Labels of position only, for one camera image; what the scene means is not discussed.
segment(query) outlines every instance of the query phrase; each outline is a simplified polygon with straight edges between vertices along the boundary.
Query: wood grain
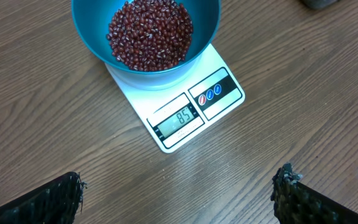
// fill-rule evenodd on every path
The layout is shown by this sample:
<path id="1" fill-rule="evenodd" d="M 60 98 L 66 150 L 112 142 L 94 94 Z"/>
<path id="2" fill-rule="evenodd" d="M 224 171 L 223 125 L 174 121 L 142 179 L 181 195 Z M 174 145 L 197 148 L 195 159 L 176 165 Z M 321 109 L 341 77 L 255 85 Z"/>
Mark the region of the wood grain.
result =
<path id="1" fill-rule="evenodd" d="M 277 223 L 291 161 L 358 212 L 358 1 L 223 0 L 214 46 L 247 101 L 163 154 L 69 1 L 0 0 L 0 205 L 72 170 L 89 183 L 75 223 Z"/>

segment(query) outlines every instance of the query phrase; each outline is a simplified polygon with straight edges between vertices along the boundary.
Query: bowl rim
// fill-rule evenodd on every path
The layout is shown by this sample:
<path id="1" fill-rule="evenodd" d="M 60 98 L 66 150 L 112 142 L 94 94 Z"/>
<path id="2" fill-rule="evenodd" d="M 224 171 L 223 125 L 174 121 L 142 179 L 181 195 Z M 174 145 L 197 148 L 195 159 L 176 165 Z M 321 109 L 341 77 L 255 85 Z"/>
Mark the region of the bowl rim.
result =
<path id="1" fill-rule="evenodd" d="M 92 48 L 91 46 L 86 42 L 86 40 L 83 38 L 82 36 L 82 33 L 81 31 L 79 30 L 78 26 L 77 26 L 77 21 L 75 19 L 75 13 L 74 13 L 74 1 L 77 1 L 77 0 L 71 0 L 71 16 L 73 17 L 73 22 L 74 22 L 74 26 L 75 26 L 75 29 L 77 30 L 77 33 L 80 35 L 80 38 L 81 40 L 84 42 L 84 44 L 86 45 L 86 47 L 95 55 L 97 56 L 100 60 L 102 60 L 104 63 L 107 63 L 111 66 L 113 66 L 114 68 L 117 68 L 119 70 L 122 70 L 124 72 L 131 72 L 131 73 L 136 73 L 136 74 L 141 74 L 141 75 L 155 75 L 155 74 L 161 74 L 161 73 L 165 73 L 165 72 L 171 72 L 171 71 L 174 71 L 182 66 L 185 66 L 187 64 L 189 64 L 190 62 L 194 61 L 194 59 L 196 59 L 198 56 L 200 56 L 204 51 L 205 49 L 208 47 L 208 45 L 212 42 L 212 40 L 215 38 L 215 35 L 219 29 L 219 23 L 221 21 L 221 10 L 222 10 L 222 2 L 221 0 L 218 0 L 218 5 L 219 5 L 219 15 L 218 15 L 218 21 L 216 23 L 216 27 L 215 27 L 215 30 L 214 32 L 212 33 L 212 36 L 211 38 L 208 40 L 208 43 L 203 47 L 203 49 L 198 52 L 198 54 L 196 54 L 193 58 L 191 58 L 190 60 L 188 60 L 187 62 L 181 64 L 180 66 L 174 66 L 172 68 L 169 68 L 167 70 L 162 70 L 162 71 L 156 71 L 156 72 L 141 72 L 141 71 L 135 71 L 135 70 L 130 70 L 129 68 L 121 68 L 121 67 L 118 67 L 116 66 L 115 64 L 113 63 L 110 63 L 109 61 L 105 60 L 104 58 L 102 58 L 98 53 L 96 53 Z"/>

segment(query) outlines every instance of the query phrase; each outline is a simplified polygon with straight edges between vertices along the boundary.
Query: dark object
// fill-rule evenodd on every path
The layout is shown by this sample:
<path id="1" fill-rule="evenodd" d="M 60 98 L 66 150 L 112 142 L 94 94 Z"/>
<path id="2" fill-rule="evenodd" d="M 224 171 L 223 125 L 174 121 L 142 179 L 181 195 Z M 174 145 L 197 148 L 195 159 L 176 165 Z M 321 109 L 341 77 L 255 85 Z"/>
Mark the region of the dark object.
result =
<path id="1" fill-rule="evenodd" d="M 274 215 L 281 224 L 358 224 L 358 214 L 301 184 L 290 163 L 273 177 Z"/>
<path id="2" fill-rule="evenodd" d="M 322 9 L 339 0 L 302 0 L 311 9 Z"/>
<path id="3" fill-rule="evenodd" d="M 73 223 L 86 183 L 68 172 L 0 207 L 0 224 Z"/>
<path id="4" fill-rule="evenodd" d="M 193 21 L 175 0 L 125 2 L 109 24 L 112 56 L 135 71 L 167 70 L 185 61 Z"/>

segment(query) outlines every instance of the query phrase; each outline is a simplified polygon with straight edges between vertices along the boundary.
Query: bean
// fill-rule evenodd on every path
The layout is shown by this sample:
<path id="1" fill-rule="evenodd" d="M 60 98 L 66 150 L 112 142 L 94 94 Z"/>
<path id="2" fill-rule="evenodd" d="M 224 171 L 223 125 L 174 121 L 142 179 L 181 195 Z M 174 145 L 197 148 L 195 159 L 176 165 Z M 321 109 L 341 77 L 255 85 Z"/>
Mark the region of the bean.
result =
<path id="1" fill-rule="evenodd" d="M 131 70 L 152 72 L 185 60 L 193 31 L 183 3 L 134 0 L 112 17 L 106 38 L 118 62 Z"/>

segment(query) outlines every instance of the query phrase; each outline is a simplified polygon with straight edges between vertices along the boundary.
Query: digital number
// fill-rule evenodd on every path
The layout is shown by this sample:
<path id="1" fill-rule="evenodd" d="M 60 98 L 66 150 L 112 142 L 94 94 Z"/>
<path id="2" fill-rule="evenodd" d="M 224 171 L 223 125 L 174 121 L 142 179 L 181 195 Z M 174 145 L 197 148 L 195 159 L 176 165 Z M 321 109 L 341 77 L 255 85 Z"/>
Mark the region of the digital number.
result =
<path id="1" fill-rule="evenodd" d="M 186 109 L 187 109 L 187 108 L 183 109 L 183 110 L 181 111 L 181 113 L 180 113 L 180 112 L 177 113 L 177 118 L 179 119 L 180 124 L 185 123 L 184 117 L 186 118 L 186 121 L 189 121 L 189 120 L 190 120 L 190 115 L 189 115 L 188 113 L 186 113 Z"/>
<path id="2" fill-rule="evenodd" d="M 177 118 L 179 119 L 179 122 L 180 122 L 181 124 L 183 124 L 183 123 L 185 122 L 185 120 L 183 119 L 183 117 L 181 116 L 180 113 L 177 113 Z"/>
<path id="3" fill-rule="evenodd" d="M 187 108 L 183 109 L 183 110 L 181 111 L 181 113 L 182 113 L 184 116 L 187 117 L 187 120 L 186 120 L 186 121 L 188 121 L 188 120 L 190 120 L 190 116 L 185 113 L 185 110 L 186 110 L 186 109 L 187 109 Z"/>

